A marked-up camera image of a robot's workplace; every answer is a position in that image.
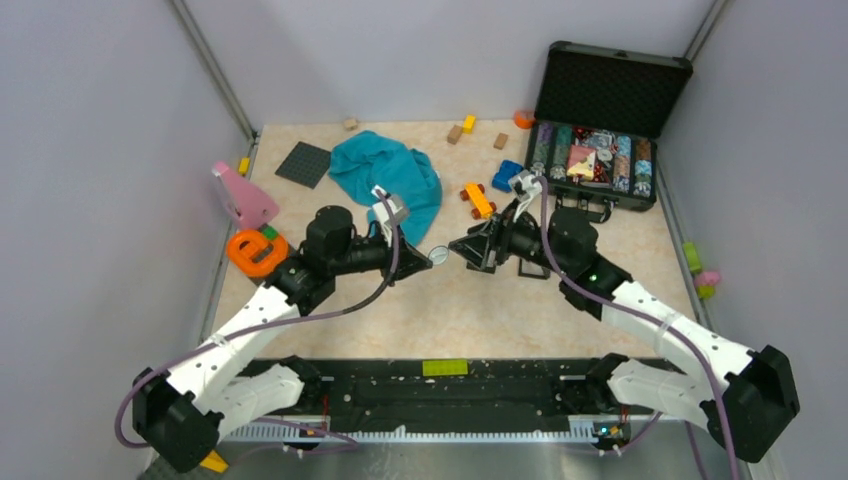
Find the teal garment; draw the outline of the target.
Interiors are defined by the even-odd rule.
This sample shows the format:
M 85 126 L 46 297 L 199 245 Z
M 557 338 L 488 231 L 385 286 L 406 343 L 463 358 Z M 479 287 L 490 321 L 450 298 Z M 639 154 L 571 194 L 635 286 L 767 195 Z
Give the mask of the teal garment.
M 363 206 L 377 202 L 376 186 L 400 196 L 409 209 L 401 227 L 413 246 L 421 244 L 441 209 L 443 187 L 428 155 L 370 130 L 331 150 L 328 175 Z

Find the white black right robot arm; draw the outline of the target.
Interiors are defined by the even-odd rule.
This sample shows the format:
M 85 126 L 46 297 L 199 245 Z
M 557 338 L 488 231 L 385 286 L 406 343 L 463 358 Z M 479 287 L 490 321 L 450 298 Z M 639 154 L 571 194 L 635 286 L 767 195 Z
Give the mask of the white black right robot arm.
M 758 463 L 800 411 L 788 356 L 728 340 L 648 292 L 597 249 L 597 230 L 581 214 L 557 209 L 547 225 L 527 212 L 495 214 L 449 248 L 492 271 L 515 256 L 563 273 L 559 289 L 575 309 L 649 344 L 674 370 L 608 354 L 586 385 L 589 404 L 612 412 L 641 406 L 708 432 L 727 451 Z

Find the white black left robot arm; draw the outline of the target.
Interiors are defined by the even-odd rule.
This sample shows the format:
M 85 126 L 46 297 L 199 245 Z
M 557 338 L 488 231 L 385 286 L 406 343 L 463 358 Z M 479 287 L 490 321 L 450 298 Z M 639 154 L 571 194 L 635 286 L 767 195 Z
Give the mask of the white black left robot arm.
M 409 210 L 400 198 L 379 201 L 372 212 L 359 235 L 346 208 L 319 209 L 300 247 L 273 264 L 237 314 L 195 350 L 136 377 L 121 406 L 132 410 L 135 432 L 176 472 L 200 466 L 223 437 L 267 413 L 317 407 L 319 375 L 296 356 L 253 377 L 241 374 L 288 327 L 320 319 L 315 310 L 334 293 L 337 277 L 377 271 L 382 281 L 328 318 L 361 310 L 394 282 L 431 268 L 405 238 L 401 223 Z

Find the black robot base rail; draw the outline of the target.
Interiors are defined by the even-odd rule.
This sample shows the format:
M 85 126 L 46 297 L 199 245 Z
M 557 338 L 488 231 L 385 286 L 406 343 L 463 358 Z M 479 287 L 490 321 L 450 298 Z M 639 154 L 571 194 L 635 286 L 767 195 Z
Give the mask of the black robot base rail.
M 580 415 L 620 420 L 642 407 L 603 402 L 586 381 L 593 359 L 473 359 L 463 375 L 427 376 L 421 360 L 314 360 L 285 416 L 315 415 L 339 433 L 566 432 Z

